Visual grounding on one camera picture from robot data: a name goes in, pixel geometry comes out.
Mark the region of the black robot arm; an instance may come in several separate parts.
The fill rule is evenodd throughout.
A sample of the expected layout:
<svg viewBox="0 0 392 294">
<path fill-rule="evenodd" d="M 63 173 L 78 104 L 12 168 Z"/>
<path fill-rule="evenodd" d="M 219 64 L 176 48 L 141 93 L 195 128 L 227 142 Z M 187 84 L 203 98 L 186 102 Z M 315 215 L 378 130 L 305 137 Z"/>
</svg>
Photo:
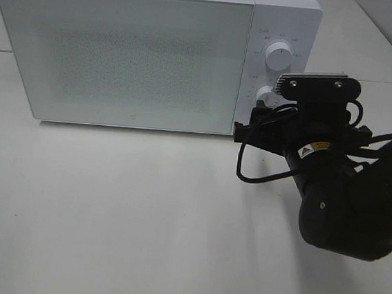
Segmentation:
<svg viewBox="0 0 392 294">
<path fill-rule="evenodd" d="M 280 155 L 288 171 L 245 183 L 293 178 L 301 195 L 299 229 L 318 248 L 375 261 L 392 252 L 392 134 L 350 122 L 344 103 L 258 102 L 234 139 Z"/>
</svg>

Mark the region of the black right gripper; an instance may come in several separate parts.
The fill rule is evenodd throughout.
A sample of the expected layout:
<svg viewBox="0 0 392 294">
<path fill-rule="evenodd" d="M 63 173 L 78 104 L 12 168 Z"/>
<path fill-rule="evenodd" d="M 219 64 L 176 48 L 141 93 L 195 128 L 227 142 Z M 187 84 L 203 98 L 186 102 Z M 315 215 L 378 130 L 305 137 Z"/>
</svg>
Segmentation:
<svg viewBox="0 0 392 294">
<path fill-rule="evenodd" d="M 325 156 L 342 147 L 367 145 L 368 127 L 350 122 L 347 102 L 300 102 L 271 108 L 257 102 L 250 122 L 234 123 L 234 142 L 248 144 L 286 158 L 290 169 L 303 167 L 315 154 Z"/>
</svg>

